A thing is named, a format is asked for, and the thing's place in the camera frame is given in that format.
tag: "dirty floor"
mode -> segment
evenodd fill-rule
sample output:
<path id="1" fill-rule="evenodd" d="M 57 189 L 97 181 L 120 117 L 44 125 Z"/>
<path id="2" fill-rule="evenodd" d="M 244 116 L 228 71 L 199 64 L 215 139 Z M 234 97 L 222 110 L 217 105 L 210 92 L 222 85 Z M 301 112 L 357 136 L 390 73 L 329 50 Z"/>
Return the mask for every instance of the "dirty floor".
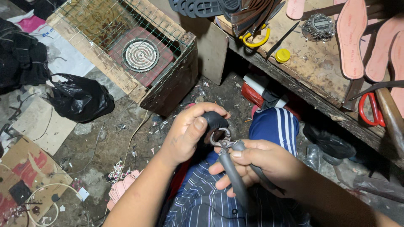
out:
<path id="1" fill-rule="evenodd" d="M 97 79 L 108 88 L 115 98 L 116 107 L 112 113 L 90 123 L 77 124 L 53 156 L 53 159 L 61 164 L 68 174 L 71 174 L 74 187 L 84 187 L 90 194 L 84 202 L 80 202 L 72 190 L 66 190 L 57 202 L 58 206 L 63 205 L 66 209 L 65 212 L 59 213 L 54 226 L 87 226 L 88 223 L 91 226 L 101 225 L 109 200 L 108 192 L 111 189 L 111 183 L 105 176 L 113 171 L 113 166 L 120 161 L 125 162 L 124 172 L 128 169 L 144 169 L 154 155 L 152 149 L 155 154 L 159 151 L 175 116 L 189 103 L 197 100 L 216 102 L 223 106 L 232 114 L 228 120 L 229 128 L 234 132 L 232 137 L 247 138 L 251 125 L 249 118 L 251 118 L 252 104 L 240 94 L 241 86 L 239 85 L 242 85 L 242 78 L 248 71 L 248 63 L 230 50 L 228 55 L 231 60 L 226 62 L 222 85 L 217 86 L 205 77 L 201 77 L 197 86 L 167 118 L 140 108 L 97 68 L 88 73 L 86 77 Z M 31 89 L 29 93 L 33 93 L 40 88 L 26 89 Z M 49 92 L 44 86 L 40 90 Z M 22 91 L 0 96 L 2 108 L 15 103 L 18 94 L 22 95 Z M 144 125 L 130 140 L 145 118 Z M 302 133 L 303 127 L 304 123 L 301 123 L 300 132 L 297 135 L 297 152 L 300 160 L 305 158 L 306 146 L 310 144 Z M 324 160 L 321 163 L 320 173 L 339 183 L 333 166 Z M 369 204 L 383 213 L 391 214 L 389 216 L 395 221 L 404 223 L 403 218 L 399 218 L 399 213 L 404 212 L 402 204 L 375 195 L 371 198 Z M 46 216 L 54 217 L 55 211 L 50 209 Z"/>

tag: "nail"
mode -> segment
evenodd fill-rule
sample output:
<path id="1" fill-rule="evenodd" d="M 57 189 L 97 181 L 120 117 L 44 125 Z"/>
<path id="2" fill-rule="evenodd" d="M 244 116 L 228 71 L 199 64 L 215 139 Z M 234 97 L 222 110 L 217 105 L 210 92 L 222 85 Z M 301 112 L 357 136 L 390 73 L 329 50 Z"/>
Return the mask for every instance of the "nail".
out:
<path id="1" fill-rule="evenodd" d="M 233 151 L 231 155 L 235 158 L 241 158 L 241 151 Z"/>
<path id="2" fill-rule="evenodd" d="M 195 127 L 197 128 L 197 129 L 202 129 L 202 127 L 203 127 L 203 122 L 202 122 L 202 120 L 199 118 L 199 117 L 197 117 L 196 119 L 195 119 L 195 121 L 194 121 L 194 125 L 195 125 Z"/>

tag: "cardboard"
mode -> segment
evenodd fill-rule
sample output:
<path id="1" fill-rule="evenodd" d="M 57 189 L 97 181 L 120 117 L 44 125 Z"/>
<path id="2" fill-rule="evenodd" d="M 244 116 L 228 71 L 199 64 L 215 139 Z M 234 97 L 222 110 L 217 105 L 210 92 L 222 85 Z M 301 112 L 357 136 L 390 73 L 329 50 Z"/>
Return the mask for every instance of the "cardboard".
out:
<path id="1" fill-rule="evenodd" d="M 54 109 L 49 122 L 51 109 L 51 104 L 40 97 L 35 97 L 12 127 L 29 139 L 35 140 L 34 143 L 50 155 L 54 155 L 77 123 L 61 117 Z"/>
<path id="2" fill-rule="evenodd" d="M 11 187 L 23 180 L 33 192 L 37 188 L 52 183 L 67 185 L 72 183 L 73 179 L 66 174 L 50 176 L 56 172 L 66 173 L 44 150 L 27 137 L 24 136 L 12 146 L 7 154 L 1 158 L 0 163 L 0 176 L 2 178 L 0 183 L 0 227 L 26 226 L 27 224 L 25 212 L 21 216 L 11 217 L 13 210 L 17 208 L 16 202 L 9 193 Z M 66 189 L 67 187 L 62 185 L 52 185 L 35 193 L 34 201 L 43 204 L 31 205 L 31 209 L 35 206 L 39 207 L 38 215 L 31 213 L 33 218 L 37 221 L 40 220 L 53 204 L 52 195 L 57 194 L 60 197 Z M 30 221 L 29 226 L 34 226 L 34 224 Z"/>

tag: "gray rubber grip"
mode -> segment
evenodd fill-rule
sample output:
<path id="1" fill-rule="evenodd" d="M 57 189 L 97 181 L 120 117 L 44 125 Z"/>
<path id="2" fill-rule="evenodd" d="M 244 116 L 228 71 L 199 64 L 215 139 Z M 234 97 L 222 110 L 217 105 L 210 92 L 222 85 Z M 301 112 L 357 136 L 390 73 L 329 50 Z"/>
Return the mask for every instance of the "gray rubber grip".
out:
<path id="1" fill-rule="evenodd" d="M 233 186 L 233 192 L 236 194 L 236 198 L 241 203 L 241 206 L 248 210 L 249 209 L 249 196 L 247 193 L 246 185 L 238 174 L 233 162 L 231 161 L 229 153 L 224 153 L 219 155 L 219 162 L 222 164 L 229 176 L 230 182 Z"/>
<path id="2" fill-rule="evenodd" d="M 244 151 L 246 149 L 246 146 L 244 145 L 244 142 L 242 140 L 237 141 L 233 146 L 231 147 L 235 151 Z M 278 189 L 278 187 L 272 183 L 262 172 L 262 169 L 258 166 L 255 166 L 253 164 L 250 164 L 251 169 L 258 175 L 258 177 L 265 183 L 265 185 L 272 190 Z"/>

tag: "yellow bottle cap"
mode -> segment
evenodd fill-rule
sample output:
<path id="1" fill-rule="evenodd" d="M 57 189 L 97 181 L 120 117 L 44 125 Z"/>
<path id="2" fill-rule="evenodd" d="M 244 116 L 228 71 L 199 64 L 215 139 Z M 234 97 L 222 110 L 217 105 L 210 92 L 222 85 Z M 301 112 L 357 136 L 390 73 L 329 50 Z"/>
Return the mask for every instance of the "yellow bottle cap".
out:
<path id="1" fill-rule="evenodd" d="M 287 49 L 279 49 L 275 54 L 275 59 L 279 63 L 285 63 L 290 58 L 290 52 Z"/>

